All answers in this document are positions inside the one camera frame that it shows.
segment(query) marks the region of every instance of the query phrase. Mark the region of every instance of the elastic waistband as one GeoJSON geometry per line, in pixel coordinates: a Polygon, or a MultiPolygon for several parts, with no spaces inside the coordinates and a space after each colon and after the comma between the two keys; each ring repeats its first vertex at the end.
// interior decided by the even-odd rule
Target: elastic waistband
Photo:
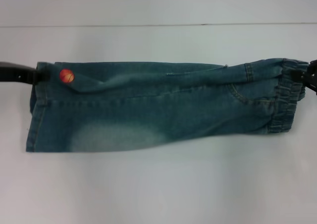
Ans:
{"type": "Polygon", "coordinates": [[[305,96],[303,83],[294,82],[291,79],[292,70],[305,72],[308,63],[292,59],[284,59],[282,63],[282,75],[276,92],[274,114],[268,127],[269,133],[287,132],[291,129],[294,120],[296,105],[305,96]]]}

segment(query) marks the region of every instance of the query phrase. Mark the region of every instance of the denim jeans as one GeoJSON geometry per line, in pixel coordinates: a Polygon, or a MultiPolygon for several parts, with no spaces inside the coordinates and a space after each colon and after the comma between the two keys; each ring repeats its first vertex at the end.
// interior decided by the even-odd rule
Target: denim jeans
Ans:
{"type": "Polygon", "coordinates": [[[107,152],[229,133],[287,132],[306,62],[38,63],[28,152],[107,152]]]}

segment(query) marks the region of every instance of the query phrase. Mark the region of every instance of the round patch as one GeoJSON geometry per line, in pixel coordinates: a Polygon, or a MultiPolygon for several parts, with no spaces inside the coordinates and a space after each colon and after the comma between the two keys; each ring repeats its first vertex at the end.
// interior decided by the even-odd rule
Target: round patch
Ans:
{"type": "Polygon", "coordinates": [[[59,73],[59,78],[64,83],[70,83],[74,80],[75,75],[70,69],[62,69],[62,71],[59,73]]]}

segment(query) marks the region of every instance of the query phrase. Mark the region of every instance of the jeans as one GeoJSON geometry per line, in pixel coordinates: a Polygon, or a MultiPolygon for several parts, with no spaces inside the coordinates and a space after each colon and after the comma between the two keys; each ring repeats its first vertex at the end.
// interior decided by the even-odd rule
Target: jeans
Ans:
{"type": "Polygon", "coordinates": [[[38,63],[28,152],[127,151],[229,133],[287,132],[305,95],[274,58],[194,63],[38,63]]]}

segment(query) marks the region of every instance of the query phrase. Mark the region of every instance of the white wall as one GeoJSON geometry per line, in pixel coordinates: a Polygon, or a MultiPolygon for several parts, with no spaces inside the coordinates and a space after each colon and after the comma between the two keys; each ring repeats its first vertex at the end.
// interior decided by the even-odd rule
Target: white wall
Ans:
{"type": "MultiPolygon", "coordinates": [[[[0,60],[235,65],[317,59],[317,25],[15,27],[316,22],[316,0],[0,0],[0,60]]],[[[27,154],[31,87],[0,84],[1,224],[317,223],[317,97],[291,132],[133,152],[27,154]]]]}

